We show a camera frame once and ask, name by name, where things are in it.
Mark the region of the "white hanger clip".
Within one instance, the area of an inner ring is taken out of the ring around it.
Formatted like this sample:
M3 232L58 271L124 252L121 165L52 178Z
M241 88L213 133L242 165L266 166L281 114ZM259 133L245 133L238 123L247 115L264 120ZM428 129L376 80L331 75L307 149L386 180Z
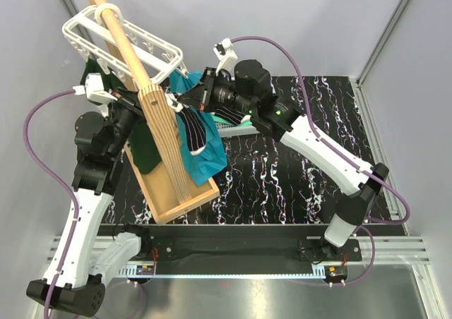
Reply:
M177 101L177 96L174 95L173 93L166 93L165 97L166 97L169 107L175 113L179 113L184 108L184 105Z

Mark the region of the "black white striped sock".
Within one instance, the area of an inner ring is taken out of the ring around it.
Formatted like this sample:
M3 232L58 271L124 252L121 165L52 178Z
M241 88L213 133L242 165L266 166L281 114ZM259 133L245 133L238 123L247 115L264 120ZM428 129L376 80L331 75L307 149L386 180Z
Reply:
M190 108L183 108L176 113L182 140L192 155L201 154L206 148L207 135L198 113Z

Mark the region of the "white plastic clip hanger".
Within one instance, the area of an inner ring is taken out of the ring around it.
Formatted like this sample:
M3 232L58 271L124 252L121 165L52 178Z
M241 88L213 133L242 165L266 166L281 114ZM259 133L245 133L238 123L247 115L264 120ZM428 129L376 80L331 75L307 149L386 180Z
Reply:
M116 47L120 55L107 53L79 35L76 28L85 28ZM114 4L103 3L84 8L63 24L62 33L85 60L96 56L105 73L114 69L121 80L143 72L144 64L153 70L150 81L154 84L161 83L175 71L184 78L188 77L184 54L179 47L125 20Z

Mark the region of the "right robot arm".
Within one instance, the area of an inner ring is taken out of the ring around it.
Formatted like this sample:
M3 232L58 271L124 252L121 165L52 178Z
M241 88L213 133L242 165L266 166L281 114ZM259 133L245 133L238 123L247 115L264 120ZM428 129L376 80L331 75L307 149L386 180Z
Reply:
M296 150L332 178L344 196L324 232L321 252L329 260L345 253L346 241L363 223L388 176L386 165L365 162L310 126L294 100L273 93L270 73L257 60L237 63L233 78L225 70L206 68L198 84L177 100L200 112L225 107L248 115L258 132Z

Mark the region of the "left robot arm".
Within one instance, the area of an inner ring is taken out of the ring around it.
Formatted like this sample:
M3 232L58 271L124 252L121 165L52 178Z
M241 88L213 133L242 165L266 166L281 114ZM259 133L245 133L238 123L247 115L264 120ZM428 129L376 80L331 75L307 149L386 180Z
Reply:
M44 306L45 318L52 310L91 317L118 271L130 259L143 260L152 253L149 232L129 224L96 260L90 259L102 217L119 183L123 147L144 114L135 92L117 88L106 99L105 116L99 112L80 115L74 126L77 165L68 185L38 158L29 141L33 114L50 101L48 97L28 113L23 140L36 163L69 193L71 206L49 267L42 278L29 283L26 294Z

